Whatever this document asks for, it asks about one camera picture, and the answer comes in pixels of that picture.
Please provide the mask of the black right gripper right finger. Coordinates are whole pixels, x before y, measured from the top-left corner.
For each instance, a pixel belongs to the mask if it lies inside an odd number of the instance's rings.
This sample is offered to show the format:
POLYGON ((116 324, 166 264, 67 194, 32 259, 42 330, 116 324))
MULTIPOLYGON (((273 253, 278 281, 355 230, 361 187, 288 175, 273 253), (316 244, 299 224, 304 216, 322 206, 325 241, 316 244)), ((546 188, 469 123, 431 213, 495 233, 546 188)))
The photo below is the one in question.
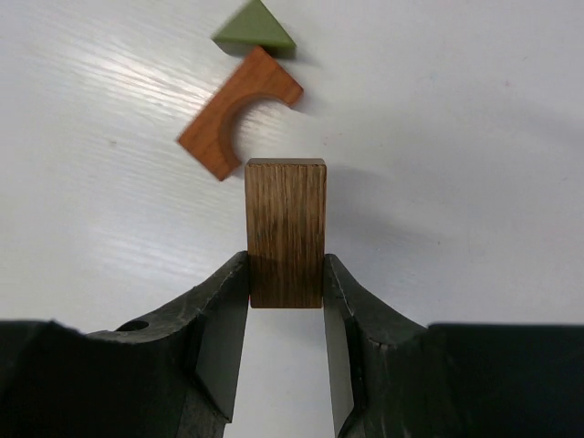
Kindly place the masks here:
POLYGON ((334 255, 323 270, 338 437, 580 437, 580 325, 421 326, 334 255))

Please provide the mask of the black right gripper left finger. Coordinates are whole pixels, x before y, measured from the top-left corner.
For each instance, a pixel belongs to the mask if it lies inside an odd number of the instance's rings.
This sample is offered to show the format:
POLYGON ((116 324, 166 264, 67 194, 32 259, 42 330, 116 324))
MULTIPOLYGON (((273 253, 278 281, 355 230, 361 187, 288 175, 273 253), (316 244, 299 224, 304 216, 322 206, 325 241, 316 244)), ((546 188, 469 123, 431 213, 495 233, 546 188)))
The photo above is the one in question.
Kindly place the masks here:
POLYGON ((113 331, 1 324, 4 437, 220 437, 232 421, 248 256, 113 331))

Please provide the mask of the light tan rectangular wood block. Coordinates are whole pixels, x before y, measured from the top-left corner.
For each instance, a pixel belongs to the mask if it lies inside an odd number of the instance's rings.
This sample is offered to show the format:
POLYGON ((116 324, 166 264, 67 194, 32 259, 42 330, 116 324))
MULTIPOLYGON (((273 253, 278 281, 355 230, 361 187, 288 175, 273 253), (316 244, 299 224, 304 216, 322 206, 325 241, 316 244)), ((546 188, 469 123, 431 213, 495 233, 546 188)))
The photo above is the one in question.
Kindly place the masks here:
POLYGON ((322 159, 254 158, 245 165, 253 308, 321 308, 328 169, 322 159))

